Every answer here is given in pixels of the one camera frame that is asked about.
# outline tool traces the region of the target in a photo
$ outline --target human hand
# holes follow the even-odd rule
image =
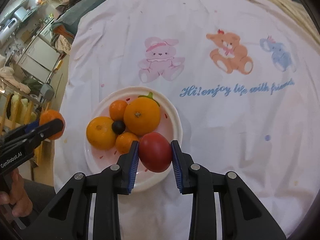
[[[12,215],[14,217],[26,217],[32,211],[32,202],[24,190],[23,178],[19,174],[19,170],[15,169],[10,173],[12,178],[12,187],[10,194],[0,191],[0,205],[11,204],[14,205]]]

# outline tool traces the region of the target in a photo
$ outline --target cartoon animal print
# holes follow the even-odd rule
[[[248,57],[246,47],[240,45],[240,37],[237,34],[218,30],[218,34],[207,34],[206,37],[219,47],[210,53],[211,59],[218,68],[227,74],[238,70],[247,75],[252,71],[253,61]]]
[[[280,42],[276,42],[271,36],[267,39],[260,39],[260,46],[266,52],[272,52],[272,62],[275,67],[284,72],[289,66],[292,66],[292,60],[290,53],[284,50],[284,45]]]
[[[138,63],[139,77],[143,83],[149,83],[162,76],[167,81],[177,78],[184,69],[184,57],[175,57],[174,47],[178,40],[161,40],[157,37],[146,39],[146,58]]]

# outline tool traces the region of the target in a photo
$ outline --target tablecloth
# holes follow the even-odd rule
[[[147,86],[177,108],[182,150],[237,172],[289,236],[320,188],[319,51],[267,0],[108,0],[81,19],[71,49],[55,189],[91,174],[84,139],[98,103]],[[187,239],[191,203],[173,172],[119,196],[123,239]]]

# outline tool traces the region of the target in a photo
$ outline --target tangerine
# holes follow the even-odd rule
[[[66,122],[64,121],[64,118],[62,117],[62,115],[59,112],[57,112],[55,110],[52,110],[52,109],[46,110],[40,115],[39,125],[43,125],[43,124],[48,123],[50,121],[53,121],[54,119],[57,119],[57,118],[62,120],[63,129],[62,129],[61,132],[58,132],[58,133],[50,136],[48,138],[50,140],[56,140],[56,139],[59,139],[62,136],[62,134],[64,132],[64,128],[66,126]]]
[[[98,116],[87,126],[89,143],[99,150],[110,150],[116,144],[117,135],[112,130],[113,120],[107,116]]]
[[[146,97],[133,100],[124,111],[126,127],[138,136],[153,132],[160,118],[160,107],[156,101]]]
[[[116,100],[109,106],[109,114],[113,121],[123,121],[124,111],[128,103],[124,100]]]
[[[139,138],[130,132],[125,132],[118,136],[116,140],[116,149],[121,154],[126,154],[130,151],[130,147],[133,141],[139,141]]]

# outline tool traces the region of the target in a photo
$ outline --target metal screw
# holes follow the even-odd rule
[[[197,171],[197,170],[200,169],[200,165],[194,163],[194,164],[191,165],[191,169],[193,169],[194,171]]]
[[[117,171],[117,170],[120,169],[120,166],[119,166],[118,164],[113,164],[113,165],[110,166],[110,169],[111,169],[112,171]]]
[[[235,179],[237,177],[237,174],[235,174],[233,171],[231,171],[231,172],[228,173],[228,177],[230,179]]]
[[[76,180],[79,180],[79,179],[82,179],[83,178],[83,174],[82,173],[77,173],[76,175],[75,175],[75,179]]]

